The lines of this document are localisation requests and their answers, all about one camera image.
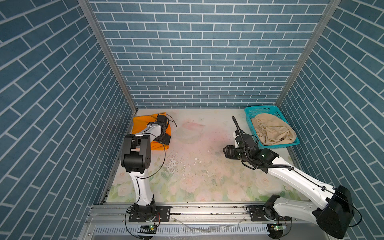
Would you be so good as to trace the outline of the orange shorts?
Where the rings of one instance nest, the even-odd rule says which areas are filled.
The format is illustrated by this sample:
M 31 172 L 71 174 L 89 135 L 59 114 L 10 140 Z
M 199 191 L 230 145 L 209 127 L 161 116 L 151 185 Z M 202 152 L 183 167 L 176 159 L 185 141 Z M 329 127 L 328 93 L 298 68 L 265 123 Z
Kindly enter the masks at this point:
M 170 118 L 166 115 L 166 113 L 159 113 L 161 116 L 161 120 L 166 120 L 166 131 L 165 133 L 169 134 L 171 136 L 171 125 L 170 125 Z M 132 129 L 132 134 L 137 134 L 141 131 L 143 131 L 149 123 L 154 123 L 154 122 L 159 122 L 158 120 L 158 115 L 159 114 L 153 114 L 153 115 L 147 115 L 147 116 L 139 116 L 139 117 L 134 117 L 133 118 L 133 129 Z

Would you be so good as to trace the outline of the beige shorts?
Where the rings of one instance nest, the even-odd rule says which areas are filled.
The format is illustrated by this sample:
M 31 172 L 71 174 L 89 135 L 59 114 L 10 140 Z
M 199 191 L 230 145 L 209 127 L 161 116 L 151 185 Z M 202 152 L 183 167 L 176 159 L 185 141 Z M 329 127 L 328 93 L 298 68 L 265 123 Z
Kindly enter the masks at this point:
M 262 113 L 256 115 L 251 121 L 264 146 L 292 144 L 297 139 L 293 128 L 275 115 Z

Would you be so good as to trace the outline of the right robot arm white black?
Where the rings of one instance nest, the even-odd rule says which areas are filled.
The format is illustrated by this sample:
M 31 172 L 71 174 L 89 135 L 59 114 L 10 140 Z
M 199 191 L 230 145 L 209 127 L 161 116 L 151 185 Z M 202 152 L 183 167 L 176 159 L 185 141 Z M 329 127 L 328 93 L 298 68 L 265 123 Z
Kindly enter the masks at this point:
M 264 204 L 263 212 L 270 221 L 291 217 L 318 225 L 325 233 L 336 238 L 345 237 L 354 217 L 354 205 L 349 189 L 333 187 L 295 168 L 277 153 L 251 148 L 237 141 L 227 145 L 223 152 L 230 160 L 240 160 L 251 170 L 261 170 L 274 176 L 308 198 L 308 201 L 288 200 L 272 195 Z

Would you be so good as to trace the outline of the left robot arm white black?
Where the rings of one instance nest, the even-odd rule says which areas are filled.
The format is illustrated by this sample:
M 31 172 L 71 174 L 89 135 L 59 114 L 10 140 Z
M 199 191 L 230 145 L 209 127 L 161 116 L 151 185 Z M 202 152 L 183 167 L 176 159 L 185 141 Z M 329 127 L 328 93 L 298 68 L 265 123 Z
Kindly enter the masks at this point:
M 166 150 L 171 140 L 170 119 L 166 113 L 133 118 L 133 129 L 123 141 L 121 166 L 129 173 L 136 193 L 133 211 L 154 215 L 155 197 L 151 191 L 148 168 L 152 159 L 152 143 Z

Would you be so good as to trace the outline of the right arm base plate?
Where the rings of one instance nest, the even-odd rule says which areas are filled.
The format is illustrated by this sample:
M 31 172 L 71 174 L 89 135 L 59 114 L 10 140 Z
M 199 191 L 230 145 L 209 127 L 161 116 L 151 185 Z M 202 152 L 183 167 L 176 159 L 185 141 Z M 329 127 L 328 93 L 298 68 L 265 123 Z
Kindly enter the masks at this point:
M 252 222 L 261 221 L 290 221 L 291 217 L 282 217 L 277 214 L 272 208 L 267 208 L 263 205 L 248 205 L 245 207 L 246 212 L 250 215 Z

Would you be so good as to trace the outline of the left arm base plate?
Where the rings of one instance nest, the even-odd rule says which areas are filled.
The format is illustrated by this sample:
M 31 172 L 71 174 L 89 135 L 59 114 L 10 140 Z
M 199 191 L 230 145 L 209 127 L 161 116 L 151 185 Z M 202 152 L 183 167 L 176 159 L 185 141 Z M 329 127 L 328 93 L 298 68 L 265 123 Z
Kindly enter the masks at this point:
M 170 206 L 139 206 L 134 205 L 127 214 L 129 215 L 130 223 L 144 223 L 160 221 L 169 222 L 171 207 Z

